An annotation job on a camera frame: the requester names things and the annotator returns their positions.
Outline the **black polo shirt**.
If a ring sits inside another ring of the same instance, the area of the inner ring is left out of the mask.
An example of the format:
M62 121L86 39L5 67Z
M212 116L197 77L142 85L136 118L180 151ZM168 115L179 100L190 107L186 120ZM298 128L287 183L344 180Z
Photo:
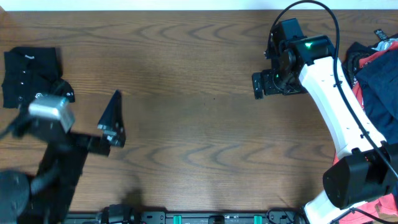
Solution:
M63 96L75 102L71 84L62 78L55 47L14 47L4 52L4 64L4 108L23 108L46 95Z

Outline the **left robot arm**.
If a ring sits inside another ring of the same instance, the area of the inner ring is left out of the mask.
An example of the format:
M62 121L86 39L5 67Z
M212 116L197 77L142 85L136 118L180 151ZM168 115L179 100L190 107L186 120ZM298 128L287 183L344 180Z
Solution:
M60 223L68 214L88 154L108 156L124 147L126 133L122 94L115 91L97 128L100 136L72 131L70 102L63 96L34 99L1 133L26 134L47 143L36 175L18 170L1 172L1 223Z

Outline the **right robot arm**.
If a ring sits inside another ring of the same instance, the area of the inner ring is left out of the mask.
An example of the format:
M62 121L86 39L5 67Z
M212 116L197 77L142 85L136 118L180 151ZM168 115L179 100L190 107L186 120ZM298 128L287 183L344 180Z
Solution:
M272 66L252 75L256 99L308 93L335 145L337 163L323 175L323 191L308 202L300 223L338 223L359 206L393 192L397 146L389 144L358 103L331 40L307 37L299 22L275 23L266 57Z

